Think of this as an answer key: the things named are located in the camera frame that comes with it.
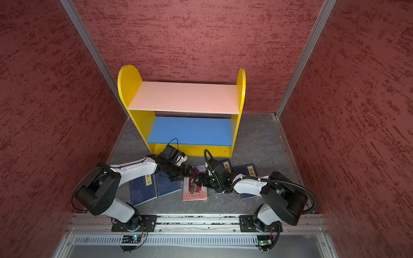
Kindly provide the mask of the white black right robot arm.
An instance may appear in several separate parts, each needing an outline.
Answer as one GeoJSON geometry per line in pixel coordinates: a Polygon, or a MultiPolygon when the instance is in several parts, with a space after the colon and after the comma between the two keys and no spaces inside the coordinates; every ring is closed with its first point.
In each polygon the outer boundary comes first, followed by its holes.
{"type": "Polygon", "coordinates": [[[309,192],[303,186],[290,181],[279,172],[270,176],[257,177],[250,174],[229,173],[219,162],[206,163],[206,172],[195,174],[193,184],[207,187],[223,194],[236,192],[239,195],[260,196],[265,202],[254,215],[250,216],[245,226],[254,227],[258,232],[267,232],[278,222],[296,226],[300,217],[307,213],[305,209],[309,192]]]}

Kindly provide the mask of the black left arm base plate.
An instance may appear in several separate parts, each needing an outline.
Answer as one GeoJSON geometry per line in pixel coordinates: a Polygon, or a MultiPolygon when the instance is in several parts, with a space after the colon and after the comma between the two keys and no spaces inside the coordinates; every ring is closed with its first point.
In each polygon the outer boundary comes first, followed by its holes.
{"type": "Polygon", "coordinates": [[[128,222],[123,223],[112,218],[112,232],[153,232],[158,216],[156,215],[135,215],[128,222]]]}

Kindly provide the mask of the red Hamlet picture book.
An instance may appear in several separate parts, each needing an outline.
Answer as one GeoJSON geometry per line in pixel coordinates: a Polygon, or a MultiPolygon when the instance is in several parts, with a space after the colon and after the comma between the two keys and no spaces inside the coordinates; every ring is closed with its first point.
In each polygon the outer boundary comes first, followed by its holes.
{"type": "Polygon", "coordinates": [[[189,176],[184,178],[182,186],[184,202],[208,199],[207,188],[196,184],[196,180],[200,179],[200,174],[204,174],[205,171],[205,165],[194,166],[189,176]]]}

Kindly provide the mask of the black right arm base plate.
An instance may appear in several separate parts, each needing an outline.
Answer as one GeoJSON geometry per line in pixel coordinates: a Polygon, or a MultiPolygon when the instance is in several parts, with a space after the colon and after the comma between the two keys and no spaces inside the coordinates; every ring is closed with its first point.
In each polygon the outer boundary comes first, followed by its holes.
{"type": "Polygon", "coordinates": [[[239,225],[241,232],[263,232],[270,233],[273,230],[274,233],[278,232],[279,224],[278,221],[272,223],[271,225],[266,225],[256,216],[253,215],[240,215],[239,225]]]}

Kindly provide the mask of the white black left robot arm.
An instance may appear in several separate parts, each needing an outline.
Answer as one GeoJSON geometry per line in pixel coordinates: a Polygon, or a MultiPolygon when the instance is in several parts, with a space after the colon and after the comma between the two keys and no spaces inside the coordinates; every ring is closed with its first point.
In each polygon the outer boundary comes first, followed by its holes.
{"type": "Polygon", "coordinates": [[[129,163],[107,165],[102,163],[91,170],[76,186],[72,199],[79,201],[92,215],[105,215],[127,226],[141,224],[140,212],[116,198],[120,186],[140,177],[164,172],[170,181],[181,181],[193,175],[186,165],[188,157],[172,145],[158,155],[150,154],[129,163]]]}

